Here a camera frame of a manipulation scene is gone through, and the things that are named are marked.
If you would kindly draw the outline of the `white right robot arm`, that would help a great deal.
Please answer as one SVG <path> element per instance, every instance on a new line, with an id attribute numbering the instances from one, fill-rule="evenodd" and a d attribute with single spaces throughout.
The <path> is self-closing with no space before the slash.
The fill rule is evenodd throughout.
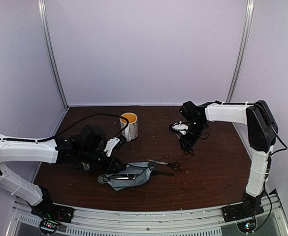
<path id="1" fill-rule="evenodd" d="M 185 121 L 172 124 L 169 128 L 179 135 L 180 147 L 185 153 L 193 153 L 193 146 L 210 122 L 227 122 L 246 127 L 245 138 L 251 166 L 242 204 L 247 210 L 257 208 L 270 174 L 274 146 L 279 140 L 278 125 L 267 103 L 264 100 L 254 103 L 215 101 L 195 105 L 187 101 L 179 112 Z"/>

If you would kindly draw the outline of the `black hair clipper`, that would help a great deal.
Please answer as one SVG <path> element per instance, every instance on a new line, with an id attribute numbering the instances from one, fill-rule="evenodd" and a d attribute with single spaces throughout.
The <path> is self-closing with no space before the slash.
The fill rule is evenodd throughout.
<path id="1" fill-rule="evenodd" d="M 133 180 L 138 174 L 115 174 L 108 177 L 109 180 Z"/>

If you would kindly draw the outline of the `silver scissors black handles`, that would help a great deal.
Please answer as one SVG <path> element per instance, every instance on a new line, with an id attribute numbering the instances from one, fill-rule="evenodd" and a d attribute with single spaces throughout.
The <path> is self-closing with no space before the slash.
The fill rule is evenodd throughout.
<path id="1" fill-rule="evenodd" d="M 179 139 L 180 148 L 183 150 L 183 153 L 185 155 L 193 155 L 193 145 L 195 144 L 195 136 L 191 135 L 189 133 L 186 133 L 185 135 L 179 135 L 176 134 L 177 138 Z"/>

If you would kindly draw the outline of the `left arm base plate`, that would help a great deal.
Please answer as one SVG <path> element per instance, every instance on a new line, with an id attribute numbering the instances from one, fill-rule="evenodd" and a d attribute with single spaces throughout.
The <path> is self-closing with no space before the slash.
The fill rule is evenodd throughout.
<path id="1" fill-rule="evenodd" d="M 31 208 L 31 214 L 41 219 L 38 227 L 44 235 L 55 233 L 62 226 L 62 223 L 71 223 L 74 215 L 74 208 L 72 207 L 52 204 L 51 208 L 44 208 L 39 205 L 28 205 Z"/>

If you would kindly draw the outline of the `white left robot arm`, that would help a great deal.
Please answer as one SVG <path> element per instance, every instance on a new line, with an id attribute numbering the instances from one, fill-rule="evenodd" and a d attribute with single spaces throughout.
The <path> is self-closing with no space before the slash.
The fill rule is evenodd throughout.
<path id="1" fill-rule="evenodd" d="M 124 171 L 127 166 L 112 152 L 126 139 L 106 139 L 102 129 L 86 125 L 79 134 L 69 138 L 54 136 L 45 139 L 15 138 L 0 134 L 0 187 L 37 208 L 53 207 L 48 190 L 34 185 L 11 172 L 5 162 L 44 162 L 48 164 L 84 163 L 102 169 L 106 174 Z"/>

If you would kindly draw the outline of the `thinning scissors black handles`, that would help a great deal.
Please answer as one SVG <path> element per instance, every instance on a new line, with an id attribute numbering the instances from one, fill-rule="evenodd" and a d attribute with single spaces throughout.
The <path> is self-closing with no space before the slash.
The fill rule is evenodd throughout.
<path id="1" fill-rule="evenodd" d="M 149 159 L 148 161 L 157 163 L 159 165 L 170 167 L 174 172 L 181 171 L 181 168 L 180 168 L 181 164 L 179 162 L 177 162 L 177 161 L 173 162 L 173 163 L 161 162 L 161 161 L 156 161 L 156 160 L 151 160 L 151 159 Z"/>

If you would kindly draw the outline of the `grey zippered pouch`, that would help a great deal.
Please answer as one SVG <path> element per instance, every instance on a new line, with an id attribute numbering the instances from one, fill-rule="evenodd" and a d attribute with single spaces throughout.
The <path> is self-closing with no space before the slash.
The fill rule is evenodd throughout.
<path id="1" fill-rule="evenodd" d="M 128 163 L 124 171 L 117 174 L 101 175 L 97 181 L 100 184 L 109 184 L 115 191 L 120 191 L 145 184 L 156 168 L 155 162 Z"/>

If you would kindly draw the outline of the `black hair comb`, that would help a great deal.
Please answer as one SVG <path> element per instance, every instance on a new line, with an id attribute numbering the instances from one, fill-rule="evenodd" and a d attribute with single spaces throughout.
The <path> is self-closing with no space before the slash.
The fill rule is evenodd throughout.
<path id="1" fill-rule="evenodd" d="M 158 176 L 158 175 L 161 175 L 161 176 L 167 176 L 167 177 L 173 177 L 173 176 L 174 176 L 173 173 L 168 173 L 168 172 L 159 172 L 159 171 L 151 171 L 151 175 L 152 175 L 152 176 Z"/>

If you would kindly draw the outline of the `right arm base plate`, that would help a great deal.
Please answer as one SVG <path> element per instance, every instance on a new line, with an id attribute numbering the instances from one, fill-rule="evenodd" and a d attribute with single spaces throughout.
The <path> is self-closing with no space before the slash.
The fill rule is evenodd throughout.
<path id="1" fill-rule="evenodd" d="M 253 233 L 257 229 L 257 219 L 259 214 L 264 213 L 263 206 L 258 206 L 253 211 L 245 211 L 243 203 L 226 205 L 221 208 L 224 222 L 235 222 L 237 229 L 245 234 Z"/>

